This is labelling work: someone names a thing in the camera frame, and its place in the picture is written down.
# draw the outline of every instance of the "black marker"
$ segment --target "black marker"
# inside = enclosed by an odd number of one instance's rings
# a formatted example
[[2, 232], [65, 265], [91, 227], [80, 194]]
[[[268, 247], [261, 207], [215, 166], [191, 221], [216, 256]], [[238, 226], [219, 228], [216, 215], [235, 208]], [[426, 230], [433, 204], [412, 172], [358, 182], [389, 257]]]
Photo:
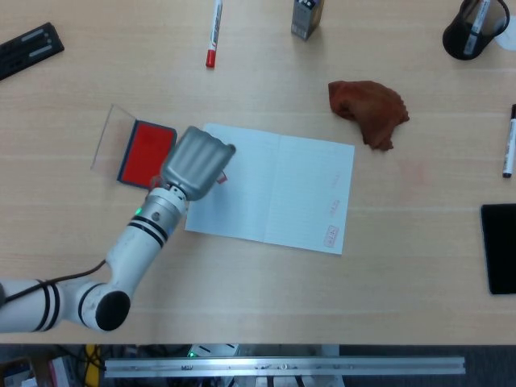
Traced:
[[510, 115], [509, 139], [507, 140], [506, 162], [503, 164], [503, 177], [509, 179], [513, 176], [514, 151], [516, 150], [516, 105]]

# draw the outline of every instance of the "clear plastic lid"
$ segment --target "clear plastic lid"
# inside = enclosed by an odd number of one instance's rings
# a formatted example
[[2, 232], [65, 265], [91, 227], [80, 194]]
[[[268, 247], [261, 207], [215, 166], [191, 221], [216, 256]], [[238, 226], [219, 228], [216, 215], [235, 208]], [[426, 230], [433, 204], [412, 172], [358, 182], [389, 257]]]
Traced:
[[92, 171], [117, 179], [136, 121], [136, 117], [120, 106], [111, 105], [91, 164]]

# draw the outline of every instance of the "red ink pad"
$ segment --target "red ink pad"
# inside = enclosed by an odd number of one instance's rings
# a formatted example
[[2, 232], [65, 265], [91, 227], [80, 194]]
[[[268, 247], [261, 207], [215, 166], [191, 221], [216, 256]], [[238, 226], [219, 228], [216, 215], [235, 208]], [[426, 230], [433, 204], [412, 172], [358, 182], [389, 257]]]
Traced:
[[137, 120], [117, 180], [148, 189], [176, 140], [177, 133], [171, 127]]

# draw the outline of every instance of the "brown cloth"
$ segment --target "brown cloth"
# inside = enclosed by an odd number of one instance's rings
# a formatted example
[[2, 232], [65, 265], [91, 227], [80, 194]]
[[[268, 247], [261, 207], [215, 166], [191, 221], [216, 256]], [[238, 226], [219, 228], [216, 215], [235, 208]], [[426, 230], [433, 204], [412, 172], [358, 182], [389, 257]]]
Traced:
[[343, 119], [357, 121], [364, 144], [388, 151], [394, 128], [409, 120], [402, 98], [395, 91], [373, 81], [337, 81], [328, 85], [330, 106]]

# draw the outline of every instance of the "small box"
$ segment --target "small box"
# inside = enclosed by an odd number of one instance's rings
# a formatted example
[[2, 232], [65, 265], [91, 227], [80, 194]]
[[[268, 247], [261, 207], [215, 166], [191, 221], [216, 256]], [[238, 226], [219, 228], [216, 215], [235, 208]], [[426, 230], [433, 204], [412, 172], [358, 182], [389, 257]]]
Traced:
[[153, 177], [176, 143], [177, 133], [171, 127], [136, 120], [117, 180], [140, 188], [151, 188]]
[[38, 387], [54, 387], [47, 356], [21, 358], [0, 364], [0, 387], [20, 387], [30, 384], [28, 380], [33, 378]]
[[323, 7], [324, 0], [294, 0], [292, 33], [307, 40], [321, 22]]
[[48, 362], [54, 387], [81, 387], [73, 371], [70, 356], [62, 356]]

